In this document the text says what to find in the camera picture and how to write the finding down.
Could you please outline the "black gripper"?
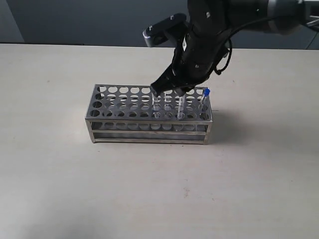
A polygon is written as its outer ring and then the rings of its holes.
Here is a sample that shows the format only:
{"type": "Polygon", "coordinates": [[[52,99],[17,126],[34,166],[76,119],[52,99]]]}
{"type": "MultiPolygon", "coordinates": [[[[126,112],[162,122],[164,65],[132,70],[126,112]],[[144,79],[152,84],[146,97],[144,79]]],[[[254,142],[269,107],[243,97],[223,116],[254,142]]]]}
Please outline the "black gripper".
{"type": "Polygon", "coordinates": [[[190,22],[184,37],[186,47],[151,83],[154,96],[175,88],[178,96],[184,96],[206,81],[217,64],[218,51],[231,31],[229,1],[189,0],[187,9],[190,22]]]}

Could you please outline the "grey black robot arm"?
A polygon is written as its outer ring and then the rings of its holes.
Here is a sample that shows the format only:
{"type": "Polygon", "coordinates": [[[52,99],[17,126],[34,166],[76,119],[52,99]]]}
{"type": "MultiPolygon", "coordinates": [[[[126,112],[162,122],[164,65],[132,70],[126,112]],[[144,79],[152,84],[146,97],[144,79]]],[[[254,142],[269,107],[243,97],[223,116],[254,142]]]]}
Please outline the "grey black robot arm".
{"type": "Polygon", "coordinates": [[[155,96],[169,90],[183,96],[212,73],[220,75],[218,64],[231,58],[231,39],[241,30],[286,35],[300,26],[319,29],[316,0],[190,0],[187,9],[143,31],[148,47],[174,45],[172,62],[150,86],[155,96]]]}

